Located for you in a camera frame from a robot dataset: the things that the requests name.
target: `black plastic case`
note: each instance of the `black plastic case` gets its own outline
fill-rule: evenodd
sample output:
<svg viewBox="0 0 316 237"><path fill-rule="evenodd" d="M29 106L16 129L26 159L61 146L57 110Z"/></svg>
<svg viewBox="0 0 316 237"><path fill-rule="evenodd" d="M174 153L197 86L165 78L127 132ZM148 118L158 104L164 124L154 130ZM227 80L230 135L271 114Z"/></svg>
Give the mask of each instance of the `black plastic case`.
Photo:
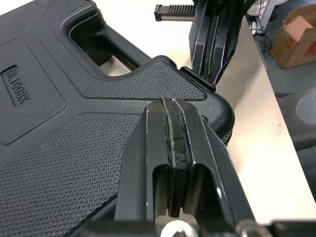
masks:
<svg viewBox="0 0 316 237"><path fill-rule="evenodd" d="M124 146L160 96L192 102L230 137L230 105L165 56L104 75L78 46L104 26L87 0L36 0L0 17L0 236L64 236L107 215Z"/></svg>

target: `embossed label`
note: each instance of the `embossed label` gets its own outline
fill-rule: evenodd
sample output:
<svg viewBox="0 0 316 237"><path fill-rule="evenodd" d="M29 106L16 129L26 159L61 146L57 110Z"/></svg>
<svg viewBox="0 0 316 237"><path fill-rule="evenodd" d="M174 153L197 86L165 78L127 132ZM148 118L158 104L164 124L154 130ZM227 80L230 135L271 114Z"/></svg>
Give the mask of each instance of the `embossed label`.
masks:
<svg viewBox="0 0 316 237"><path fill-rule="evenodd" d="M25 80L16 65L2 71L1 77L15 106L23 105L30 100Z"/></svg>

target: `black chair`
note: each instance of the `black chair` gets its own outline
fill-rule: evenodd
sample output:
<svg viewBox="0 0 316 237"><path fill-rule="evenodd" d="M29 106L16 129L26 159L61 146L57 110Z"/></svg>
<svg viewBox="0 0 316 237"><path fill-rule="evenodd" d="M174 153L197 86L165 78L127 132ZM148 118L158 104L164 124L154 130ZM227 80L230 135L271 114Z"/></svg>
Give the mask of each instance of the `black chair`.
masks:
<svg viewBox="0 0 316 237"><path fill-rule="evenodd" d="M316 86L293 94L276 94L295 150L316 145Z"/></svg>

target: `red label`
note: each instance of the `red label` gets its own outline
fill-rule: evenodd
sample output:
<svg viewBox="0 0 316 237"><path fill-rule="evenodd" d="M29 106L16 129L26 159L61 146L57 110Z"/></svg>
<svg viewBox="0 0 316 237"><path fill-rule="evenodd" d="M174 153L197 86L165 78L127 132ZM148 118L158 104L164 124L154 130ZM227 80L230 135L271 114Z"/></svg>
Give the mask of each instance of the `red label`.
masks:
<svg viewBox="0 0 316 237"><path fill-rule="evenodd" d="M312 43L311 47L306 51L305 55L316 53L316 41Z"/></svg>
<svg viewBox="0 0 316 237"><path fill-rule="evenodd" d="M286 46L287 48L291 48L291 47L293 46L293 43L294 43L293 39L289 38L289 39L285 42L285 46Z"/></svg>

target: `brown cardboard box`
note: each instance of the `brown cardboard box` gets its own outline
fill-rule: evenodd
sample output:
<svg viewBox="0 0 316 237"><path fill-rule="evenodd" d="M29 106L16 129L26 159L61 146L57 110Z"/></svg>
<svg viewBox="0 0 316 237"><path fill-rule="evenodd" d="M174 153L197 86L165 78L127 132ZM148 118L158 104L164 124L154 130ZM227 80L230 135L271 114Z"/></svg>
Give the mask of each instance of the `brown cardboard box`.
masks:
<svg viewBox="0 0 316 237"><path fill-rule="evenodd" d="M283 69L316 62L316 4L288 14L270 54Z"/></svg>

